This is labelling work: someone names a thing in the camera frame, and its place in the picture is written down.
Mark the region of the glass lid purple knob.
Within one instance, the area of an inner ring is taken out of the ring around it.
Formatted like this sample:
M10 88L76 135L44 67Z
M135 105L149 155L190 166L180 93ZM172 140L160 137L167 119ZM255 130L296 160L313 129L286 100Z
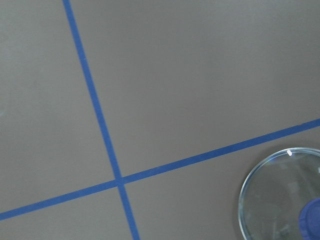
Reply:
M292 147L260 161L241 187L238 222L245 240L318 240L320 151Z

